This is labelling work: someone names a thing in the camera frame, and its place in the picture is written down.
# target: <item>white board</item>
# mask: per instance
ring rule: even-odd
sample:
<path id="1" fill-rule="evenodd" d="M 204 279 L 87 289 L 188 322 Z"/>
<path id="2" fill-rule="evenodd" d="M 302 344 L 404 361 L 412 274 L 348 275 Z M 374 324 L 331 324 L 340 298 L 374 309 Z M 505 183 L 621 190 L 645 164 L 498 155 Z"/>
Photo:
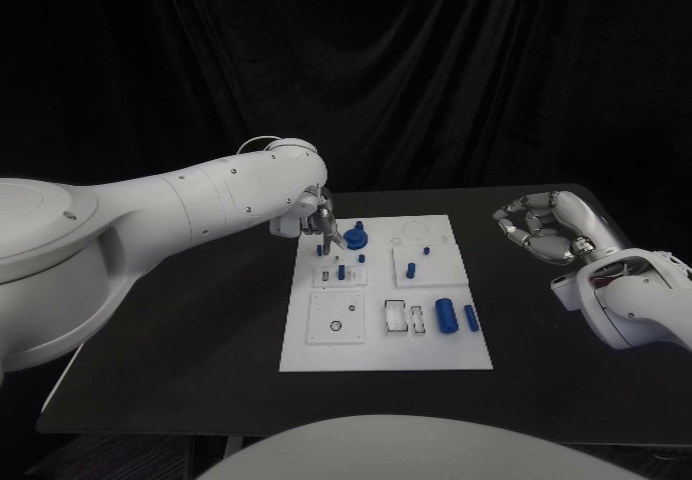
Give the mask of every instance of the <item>white board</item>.
<path id="1" fill-rule="evenodd" d="M 360 250 L 331 246 L 329 256 L 319 257 L 321 235 L 299 237 L 279 371 L 491 369 L 482 312 L 475 311 L 477 332 L 471 332 L 464 315 L 472 297 L 446 215 L 341 219 L 341 234 L 355 220 L 367 233 Z M 423 247 L 430 249 L 427 255 Z M 413 279 L 404 276 L 407 263 L 416 263 Z M 338 265 L 345 272 L 357 272 L 357 283 L 353 278 L 334 282 Z M 318 286 L 325 271 L 328 285 Z M 440 333 L 438 327 L 435 301 L 440 298 L 453 304 L 458 331 L 452 334 Z M 387 300 L 403 301 L 406 331 L 387 331 Z M 325 305 L 331 311 L 324 312 Z M 391 314 L 390 325 L 400 321 Z"/>

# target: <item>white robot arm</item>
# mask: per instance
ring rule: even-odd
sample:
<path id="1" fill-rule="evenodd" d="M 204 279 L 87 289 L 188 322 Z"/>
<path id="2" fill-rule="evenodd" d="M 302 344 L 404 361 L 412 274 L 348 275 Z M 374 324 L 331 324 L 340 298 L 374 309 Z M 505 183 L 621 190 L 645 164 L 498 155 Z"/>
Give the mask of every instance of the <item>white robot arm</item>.
<path id="1" fill-rule="evenodd" d="M 316 150 L 298 139 L 106 185 L 1 179 L 1 370 L 73 349 L 135 280 L 208 240 L 269 221 L 272 234 L 322 233 L 324 249 L 342 248 L 325 181 Z"/>
<path id="2" fill-rule="evenodd" d="M 528 232 L 507 219 L 520 210 Z M 605 219 L 570 192 L 526 195 L 492 218 L 536 258 L 557 265 L 585 261 L 577 272 L 550 282 L 550 289 L 564 308 L 580 310 L 612 348 L 665 340 L 692 350 L 692 270 L 668 253 L 622 250 Z M 557 236 L 554 227 L 566 227 L 573 240 Z"/>

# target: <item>black curtain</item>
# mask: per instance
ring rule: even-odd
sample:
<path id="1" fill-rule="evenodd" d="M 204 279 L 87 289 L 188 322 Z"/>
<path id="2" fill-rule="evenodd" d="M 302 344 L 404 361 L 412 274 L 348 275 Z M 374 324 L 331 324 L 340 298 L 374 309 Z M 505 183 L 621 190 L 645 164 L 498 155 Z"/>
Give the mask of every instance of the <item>black curtain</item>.
<path id="1" fill-rule="evenodd" d="M 103 183 L 296 136 L 334 191 L 582 183 L 692 261 L 690 2 L 11 8 L 0 176 Z"/>

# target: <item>blue object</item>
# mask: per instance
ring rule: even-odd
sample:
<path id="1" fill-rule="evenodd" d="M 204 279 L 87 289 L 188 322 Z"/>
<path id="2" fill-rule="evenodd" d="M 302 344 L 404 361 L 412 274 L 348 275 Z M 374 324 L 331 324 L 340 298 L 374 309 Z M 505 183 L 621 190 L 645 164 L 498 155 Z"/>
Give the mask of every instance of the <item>blue object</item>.
<path id="1" fill-rule="evenodd" d="M 350 250 L 358 250 L 367 245 L 367 234 L 364 230 L 358 230 L 357 228 L 353 228 L 342 234 L 342 239 L 345 240 Z"/>
<path id="2" fill-rule="evenodd" d="M 440 298 L 435 302 L 436 321 L 442 333 L 453 333 L 458 330 L 456 315 L 453 314 L 453 305 L 448 298 Z"/>
<path id="3" fill-rule="evenodd" d="M 465 319 L 468 320 L 468 328 L 471 332 L 478 331 L 478 321 L 475 320 L 475 313 L 472 312 L 472 307 L 469 305 L 464 306 Z"/>

